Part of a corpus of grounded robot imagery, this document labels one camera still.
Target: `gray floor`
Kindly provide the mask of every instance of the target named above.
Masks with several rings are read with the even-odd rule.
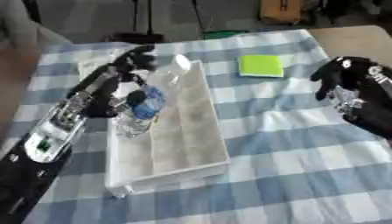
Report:
[[[156,32],[166,41],[200,39],[192,0],[153,0]],[[111,32],[132,32],[132,0],[38,0],[44,26],[75,43],[101,41]],[[299,26],[266,25],[257,21],[260,0],[199,0],[203,24],[209,31],[242,29],[253,32],[296,29]],[[139,4],[139,31],[146,30],[146,1]],[[367,25],[362,11],[342,17],[336,25],[322,17],[316,27]]]

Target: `white cap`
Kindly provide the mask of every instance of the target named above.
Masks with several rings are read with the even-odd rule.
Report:
[[[191,67],[191,61],[182,54],[174,56],[173,61],[171,62],[171,71],[179,76],[189,73]]]

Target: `blue gingham fabric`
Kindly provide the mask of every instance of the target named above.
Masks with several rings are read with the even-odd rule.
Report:
[[[57,46],[40,61],[7,148],[78,82],[76,63],[125,44]],[[105,120],[92,120],[72,160],[27,224],[391,223],[386,142],[316,101],[310,75],[327,56],[307,31],[157,45],[159,64],[182,53],[204,63],[231,165],[223,175],[111,197],[104,187]],[[244,54],[279,55],[285,77],[239,77]]]

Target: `bottle label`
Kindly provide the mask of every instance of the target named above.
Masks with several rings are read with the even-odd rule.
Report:
[[[134,108],[132,112],[138,119],[151,119],[153,118],[165,105],[164,94],[156,87],[146,85],[143,87],[147,98],[145,101]]]

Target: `robotic hand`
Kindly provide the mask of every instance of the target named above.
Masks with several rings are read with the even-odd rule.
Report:
[[[378,136],[392,137],[392,70],[370,59],[338,57],[311,76],[316,99],[328,98],[343,118]]]
[[[152,45],[130,50],[95,69],[0,160],[0,223],[21,223],[59,175],[88,118],[110,118],[143,102],[142,90],[112,94],[120,82],[144,80],[134,70],[152,70]]]

